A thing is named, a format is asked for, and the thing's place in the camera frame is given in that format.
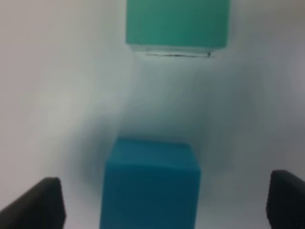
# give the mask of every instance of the green cube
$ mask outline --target green cube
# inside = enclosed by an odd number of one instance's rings
[[[126,42],[223,48],[229,0],[127,0]]]

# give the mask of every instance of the white surface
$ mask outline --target white surface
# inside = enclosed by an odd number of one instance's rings
[[[125,0],[0,1],[0,208],[59,176],[65,228],[97,229],[102,164],[121,133],[193,144],[198,229],[269,228],[271,170],[305,178],[305,2],[231,11],[214,58],[156,58],[124,44]]]

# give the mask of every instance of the block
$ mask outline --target block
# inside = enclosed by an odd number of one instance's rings
[[[118,140],[105,166],[100,229],[193,229],[200,175],[187,145]]]
[[[218,49],[227,44],[229,0],[127,0],[126,42]]]

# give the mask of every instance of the teal cube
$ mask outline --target teal cube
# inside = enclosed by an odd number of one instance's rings
[[[187,145],[118,140],[106,163],[100,229],[194,229],[200,175]]]
[[[229,0],[127,0],[126,42],[223,48]]]

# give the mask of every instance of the cube face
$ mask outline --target cube face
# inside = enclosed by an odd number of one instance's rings
[[[127,0],[128,44],[223,48],[229,0]]]
[[[153,166],[110,159],[105,169],[100,228],[193,229],[200,175],[198,166]]]

